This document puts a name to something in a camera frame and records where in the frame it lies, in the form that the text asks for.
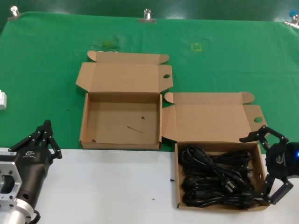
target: empty cardboard box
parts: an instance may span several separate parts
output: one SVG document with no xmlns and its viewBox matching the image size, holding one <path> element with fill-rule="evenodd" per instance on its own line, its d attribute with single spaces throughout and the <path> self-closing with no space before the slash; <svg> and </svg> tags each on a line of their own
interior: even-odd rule
<svg viewBox="0 0 299 224">
<path fill-rule="evenodd" d="M 161 91 L 172 87 L 168 55 L 89 51 L 76 84 L 87 90 L 83 148 L 159 149 Z"/>
<path fill-rule="evenodd" d="M 235 210 L 225 205 L 213 205 L 207 208 L 188 207 L 182 201 L 184 194 L 181 184 L 185 178 L 183 168 L 178 163 L 178 155 L 183 146 L 197 144 L 208 154 L 247 149 L 253 159 L 249 163 L 253 169 L 251 181 L 256 191 L 264 185 L 265 172 L 262 155 L 256 142 L 240 143 L 239 139 L 249 132 L 265 125 L 261 108 L 247 105 L 254 96 L 248 92 L 239 93 L 166 93 L 165 99 L 174 103 L 163 109 L 162 136 L 176 141 L 176 195 L 179 209 Z M 264 210 L 269 205 L 261 203 L 249 210 Z"/>
</svg>

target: white table surface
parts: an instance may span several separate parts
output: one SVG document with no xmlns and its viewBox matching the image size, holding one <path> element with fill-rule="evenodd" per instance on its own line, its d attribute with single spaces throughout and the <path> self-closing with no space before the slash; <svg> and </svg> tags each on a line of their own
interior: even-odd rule
<svg viewBox="0 0 299 224">
<path fill-rule="evenodd" d="M 179 210 L 174 153 L 62 150 L 46 178 L 36 210 L 39 224 L 278 224 L 299 222 L 299 180 L 264 211 Z M 279 181 L 274 189 L 281 185 Z"/>
</svg>

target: metal clip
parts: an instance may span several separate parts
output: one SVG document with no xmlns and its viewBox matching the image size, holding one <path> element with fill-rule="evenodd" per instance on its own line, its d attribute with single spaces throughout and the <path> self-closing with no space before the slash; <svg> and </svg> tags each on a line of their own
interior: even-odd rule
<svg viewBox="0 0 299 224">
<path fill-rule="evenodd" d="M 21 13 L 19 13 L 19 11 L 18 11 L 18 7 L 17 6 L 12 6 L 10 8 L 10 11 L 13 14 L 13 16 L 8 18 L 9 21 L 15 20 L 15 19 L 19 18 L 20 15 L 21 15 Z"/>
<path fill-rule="evenodd" d="M 152 22 L 152 23 L 156 23 L 156 19 L 152 19 L 150 17 L 150 9 L 146 8 L 144 10 L 144 18 L 143 19 L 138 19 L 138 22 Z"/>
<path fill-rule="evenodd" d="M 299 15 L 294 15 L 291 22 L 285 21 L 286 25 L 299 29 Z"/>
<path fill-rule="evenodd" d="M 17 6 L 12 6 L 12 7 L 10 8 L 10 11 L 12 12 L 12 14 L 13 14 L 14 17 L 18 17 L 18 16 L 20 15 Z"/>
</svg>

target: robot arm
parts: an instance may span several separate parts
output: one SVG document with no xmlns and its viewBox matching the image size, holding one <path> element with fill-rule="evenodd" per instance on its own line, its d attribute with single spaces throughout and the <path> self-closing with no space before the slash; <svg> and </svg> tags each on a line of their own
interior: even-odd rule
<svg viewBox="0 0 299 224">
<path fill-rule="evenodd" d="M 0 152 L 1 224 L 36 224 L 39 221 L 35 207 L 54 159 L 62 159 L 62 154 L 49 120 L 8 152 Z"/>
<path fill-rule="evenodd" d="M 265 139 L 268 133 L 279 138 L 279 143 L 270 147 Z M 259 130 L 250 132 L 248 137 L 240 139 L 240 142 L 251 141 L 260 141 L 266 150 L 266 167 L 269 174 L 266 176 L 261 197 L 271 204 L 276 204 L 293 188 L 288 179 L 299 177 L 299 142 L 288 143 L 289 140 L 285 136 L 267 126 L 262 126 Z M 283 185 L 270 196 L 275 179 L 281 180 Z"/>
</svg>

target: binder clip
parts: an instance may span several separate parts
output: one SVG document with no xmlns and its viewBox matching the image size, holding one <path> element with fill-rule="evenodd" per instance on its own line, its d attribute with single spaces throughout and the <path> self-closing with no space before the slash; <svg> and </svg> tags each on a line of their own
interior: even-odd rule
<svg viewBox="0 0 299 224">
<path fill-rule="evenodd" d="M 146 8 L 144 10 L 144 18 L 143 19 L 138 19 L 138 22 L 152 22 L 152 23 L 156 23 L 156 19 L 152 19 L 150 17 L 150 9 Z"/>
<path fill-rule="evenodd" d="M 12 17 L 9 17 L 8 18 L 8 20 L 15 20 L 16 18 L 18 18 L 20 15 L 21 15 L 21 13 L 19 13 L 19 10 L 18 10 L 18 7 L 17 6 L 12 6 L 11 8 L 10 8 L 10 11 L 11 11 L 11 13 L 13 14 L 13 16 Z"/>
<path fill-rule="evenodd" d="M 295 11 L 291 11 L 290 17 L 292 17 L 292 21 L 291 22 L 285 21 L 285 24 L 299 29 L 299 14 Z"/>
</svg>

